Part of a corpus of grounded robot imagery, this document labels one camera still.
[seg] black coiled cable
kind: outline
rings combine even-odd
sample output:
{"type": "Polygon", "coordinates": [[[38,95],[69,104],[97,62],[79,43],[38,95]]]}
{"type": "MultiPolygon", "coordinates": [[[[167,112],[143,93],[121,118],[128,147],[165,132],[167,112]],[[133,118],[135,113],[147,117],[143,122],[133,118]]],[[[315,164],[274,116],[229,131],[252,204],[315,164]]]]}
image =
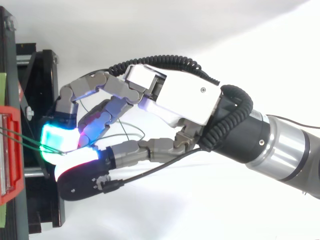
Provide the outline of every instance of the black coiled cable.
{"type": "Polygon", "coordinates": [[[138,59],[135,58],[111,66],[107,71],[109,72],[109,74],[118,77],[126,72],[129,65],[137,64],[148,64],[161,69],[185,71],[190,74],[194,74],[202,79],[205,79],[217,86],[220,83],[219,81],[208,76],[208,74],[202,71],[201,66],[196,61],[193,61],[191,58],[187,58],[185,56],[177,55],[157,55],[138,59]]]}
{"type": "Polygon", "coordinates": [[[237,108],[213,126],[207,127],[200,138],[199,145],[207,151],[214,151],[236,126],[242,123],[251,113],[254,104],[250,96],[241,88],[233,85],[221,87],[224,96],[240,100],[237,108]]]}

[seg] white background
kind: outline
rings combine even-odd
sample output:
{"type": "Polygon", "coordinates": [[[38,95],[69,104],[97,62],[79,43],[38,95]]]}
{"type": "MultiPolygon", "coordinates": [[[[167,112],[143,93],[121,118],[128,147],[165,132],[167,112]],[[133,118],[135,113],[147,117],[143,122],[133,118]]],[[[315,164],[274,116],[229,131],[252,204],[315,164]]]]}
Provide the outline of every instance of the white background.
{"type": "MultiPolygon", "coordinates": [[[[132,58],[191,57],[222,84],[234,84],[265,114],[319,121],[318,0],[0,0],[19,23],[18,43],[59,55],[63,86],[132,58]]],[[[83,103],[92,108],[108,97],[83,103]]],[[[84,114],[79,107],[79,115],[84,114]]],[[[157,117],[122,118],[148,138],[171,137],[157,117]]],[[[108,134],[119,133],[112,126],[108,134]]],[[[309,130],[320,136],[317,130],[309,130]]],[[[125,141],[114,138],[103,144],[125,141]]],[[[126,178],[156,164],[115,170],[126,178]]],[[[61,228],[32,240],[315,240],[320,201],[215,153],[197,153],[115,192],[66,202],[61,228]]]]}

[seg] green wire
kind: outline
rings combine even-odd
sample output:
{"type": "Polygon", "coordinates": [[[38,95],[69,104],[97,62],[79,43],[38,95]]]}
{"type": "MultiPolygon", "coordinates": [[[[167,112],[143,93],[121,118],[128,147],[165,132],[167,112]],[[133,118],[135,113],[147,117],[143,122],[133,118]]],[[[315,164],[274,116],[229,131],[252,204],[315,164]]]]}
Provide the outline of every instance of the green wire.
{"type": "MultiPolygon", "coordinates": [[[[138,136],[138,137],[140,137],[140,135],[139,135],[138,133],[127,133],[127,134],[118,133],[118,134],[113,134],[113,135],[109,135],[109,136],[104,136],[104,137],[97,138],[97,139],[89,142],[88,144],[86,144],[86,145],[84,145],[84,146],[82,146],[82,147],[80,147],[80,148],[78,148],[78,149],[82,149],[82,148],[91,146],[92,144],[94,144],[94,143],[96,143],[97,141],[102,140],[102,139],[107,139],[107,138],[116,137],[116,136],[126,136],[126,135],[128,135],[128,136],[138,136]]],[[[68,154],[68,153],[71,153],[71,152],[73,152],[73,151],[77,151],[78,149],[66,151],[66,152],[64,152],[64,153],[65,153],[65,154],[68,154]]]]}
{"type": "Polygon", "coordinates": [[[7,134],[4,134],[3,132],[0,132],[0,134],[3,135],[3,136],[5,136],[5,137],[7,137],[8,139],[11,139],[11,140],[13,140],[13,141],[21,144],[22,146],[25,146],[25,147],[28,148],[28,149],[31,149],[31,150],[35,150],[35,151],[38,151],[38,152],[44,152],[44,153],[50,153],[50,154],[60,154],[60,153],[58,153],[58,152],[40,150],[39,148],[35,148],[35,147],[30,146],[30,145],[28,145],[28,144],[26,144],[26,143],[23,143],[22,141],[19,141],[19,140],[15,139],[14,137],[11,137],[11,136],[9,136],[9,135],[7,135],[7,134]]]}
{"type": "MultiPolygon", "coordinates": [[[[79,101],[80,101],[82,107],[84,108],[84,110],[88,113],[89,111],[88,111],[88,109],[84,106],[84,104],[83,104],[83,102],[81,101],[81,99],[80,99],[79,101]]],[[[135,126],[135,125],[133,125],[133,124],[130,124],[130,123],[128,123],[128,122],[120,121],[120,118],[119,118],[118,120],[119,120],[119,122],[120,122],[120,124],[121,124],[121,127],[122,127],[122,129],[123,129],[123,131],[124,131],[125,133],[126,133],[126,130],[125,130],[125,128],[124,128],[123,125],[128,125],[128,126],[130,126],[130,127],[133,127],[134,129],[139,130],[139,131],[143,134],[143,137],[140,138],[139,141],[141,141],[142,139],[145,138],[145,136],[146,136],[145,132],[142,131],[139,127],[137,127],[137,126],[135,126]]]]}
{"type": "Polygon", "coordinates": [[[0,126],[0,129],[2,129],[3,131],[7,131],[7,132],[10,132],[10,133],[13,133],[13,134],[15,134],[15,135],[17,135],[17,136],[25,139],[25,140],[27,140],[27,141],[29,141],[29,142],[37,145],[37,146],[42,146],[42,147],[44,147],[44,148],[47,149],[47,150],[56,151],[56,152],[58,152],[58,153],[60,153],[60,154],[63,154],[63,153],[64,153],[63,151],[60,151],[60,150],[58,150],[58,149],[56,149],[56,148],[53,148],[53,147],[48,146],[48,145],[45,145],[45,144],[41,144],[40,142],[38,142],[38,141],[36,141],[36,140],[33,140],[33,139],[31,139],[31,138],[29,138],[29,137],[27,137],[27,136],[24,136],[24,135],[22,135],[22,134],[20,134],[20,133],[18,133],[18,132],[16,132],[16,131],[12,131],[12,130],[10,130],[10,129],[7,129],[7,128],[1,127],[1,126],[0,126]]]}

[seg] blue light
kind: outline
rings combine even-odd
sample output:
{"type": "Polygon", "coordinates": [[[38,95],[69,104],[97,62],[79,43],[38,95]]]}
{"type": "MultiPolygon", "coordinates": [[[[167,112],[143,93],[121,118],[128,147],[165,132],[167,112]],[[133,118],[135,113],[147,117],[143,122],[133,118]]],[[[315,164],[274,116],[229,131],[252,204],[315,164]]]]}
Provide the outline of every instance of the blue light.
{"type": "Polygon", "coordinates": [[[72,130],[63,129],[51,124],[45,124],[43,126],[40,141],[41,144],[55,148],[62,152],[68,152],[67,154],[60,155],[56,153],[49,153],[48,149],[44,148],[43,146],[40,147],[42,150],[41,156],[43,159],[48,163],[56,165],[56,180],[66,170],[92,160],[97,160],[99,158],[97,151],[91,147],[77,149],[79,138],[80,133],[77,128],[72,130]]]}

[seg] red clamp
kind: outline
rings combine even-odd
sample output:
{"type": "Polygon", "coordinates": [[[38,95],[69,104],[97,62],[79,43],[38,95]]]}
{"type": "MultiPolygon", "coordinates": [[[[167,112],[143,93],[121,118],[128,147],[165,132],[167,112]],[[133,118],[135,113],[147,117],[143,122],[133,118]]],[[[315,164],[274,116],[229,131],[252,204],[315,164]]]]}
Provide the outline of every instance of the red clamp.
{"type": "MultiPolygon", "coordinates": [[[[20,136],[7,131],[21,134],[20,109],[0,106],[0,127],[1,133],[22,142],[20,136]]],[[[3,134],[0,134],[0,205],[15,198],[24,188],[22,145],[3,134]]]]}

